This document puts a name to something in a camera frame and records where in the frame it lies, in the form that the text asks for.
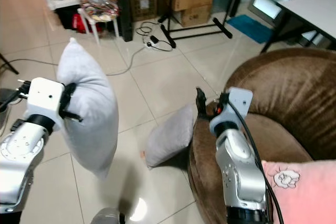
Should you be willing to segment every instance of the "white table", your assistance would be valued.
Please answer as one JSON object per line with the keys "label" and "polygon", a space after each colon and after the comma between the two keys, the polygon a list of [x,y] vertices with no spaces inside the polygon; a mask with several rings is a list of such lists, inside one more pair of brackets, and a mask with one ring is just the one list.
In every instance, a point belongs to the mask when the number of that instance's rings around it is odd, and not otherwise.
{"label": "white table", "polygon": [[[261,52],[267,51],[273,43],[286,39],[286,35],[278,36],[291,16],[301,20],[306,27],[316,30],[332,42],[336,41],[336,0],[287,0],[277,3],[285,11],[279,25],[274,28],[271,39],[266,43]],[[287,32],[288,35],[297,34],[301,30]]]}

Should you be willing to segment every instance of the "white stool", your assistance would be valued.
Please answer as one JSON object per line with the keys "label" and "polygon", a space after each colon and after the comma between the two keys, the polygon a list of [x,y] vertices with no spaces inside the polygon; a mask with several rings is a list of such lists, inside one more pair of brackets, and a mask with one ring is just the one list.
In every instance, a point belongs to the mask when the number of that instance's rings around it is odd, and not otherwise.
{"label": "white stool", "polygon": [[[82,19],[82,22],[84,24],[85,27],[85,32],[86,34],[90,34],[89,28],[88,28],[88,24],[86,23],[86,19],[89,21],[90,25],[91,25],[91,29],[94,35],[94,38],[96,39],[97,44],[99,45],[99,36],[98,36],[98,32],[97,32],[97,28],[96,28],[96,23],[97,21],[94,20],[93,18],[91,18],[82,8],[78,8],[77,12],[80,15],[80,18]],[[117,19],[115,18],[113,20],[113,26],[114,26],[114,32],[115,32],[115,36],[117,38],[119,38],[119,30],[118,30],[118,23],[117,23]]]}

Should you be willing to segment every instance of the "blue mat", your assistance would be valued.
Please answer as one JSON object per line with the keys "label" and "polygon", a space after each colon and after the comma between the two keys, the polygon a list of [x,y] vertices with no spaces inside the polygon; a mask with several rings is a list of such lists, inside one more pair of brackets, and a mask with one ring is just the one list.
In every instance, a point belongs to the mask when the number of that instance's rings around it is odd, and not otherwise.
{"label": "blue mat", "polygon": [[272,35],[270,28],[246,15],[231,18],[227,23],[260,44],[267,42]]}

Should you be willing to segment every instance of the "brown leather chair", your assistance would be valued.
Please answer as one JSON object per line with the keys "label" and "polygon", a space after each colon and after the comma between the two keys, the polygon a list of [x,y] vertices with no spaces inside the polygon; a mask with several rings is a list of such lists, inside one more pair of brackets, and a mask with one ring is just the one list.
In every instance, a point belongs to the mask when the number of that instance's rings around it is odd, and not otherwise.
{"label": "brown leather chair", "polygon": [[[336,158],[336,53],[303,48],[268,52],[242,64],[226,83],[229,87],[253,92],[246,123],[261,159]],[[208,113],[212,107],[207,106]],[[197,119],[188,175],[208,224],[227,223],[215,142],[209,122]]]}

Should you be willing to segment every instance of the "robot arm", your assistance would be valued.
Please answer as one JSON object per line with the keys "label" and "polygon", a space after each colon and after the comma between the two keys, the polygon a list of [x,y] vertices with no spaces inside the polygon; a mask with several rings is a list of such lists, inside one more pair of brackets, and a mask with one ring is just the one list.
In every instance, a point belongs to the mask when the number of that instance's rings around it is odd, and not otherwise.
{"label": "robot arm", "polygon": [[[197,97],[204,100],[203,95],[198,94]],[[239,130],[240,119],[225,102],[228,99],[245,117],[252,96],[251,91],[230,88],[228,94],[220,96],[215,111],[217,116],[211,119],[209,125],[211,133],[217,137],[216,161],[222,171],[228,224],[267,223],[266,184],[263,174],[256,165],[252,147]]]}
{"label": "robot arm", "polygon": [[27,98],[25,119],[16,123],[0,143],[0,214],[20,213],[24,209],[33,170],[43,157],[49,135],[62,129],[63,118],[78,120],[64,111],[76,85],[35,78],[25,81],[20,97]]}

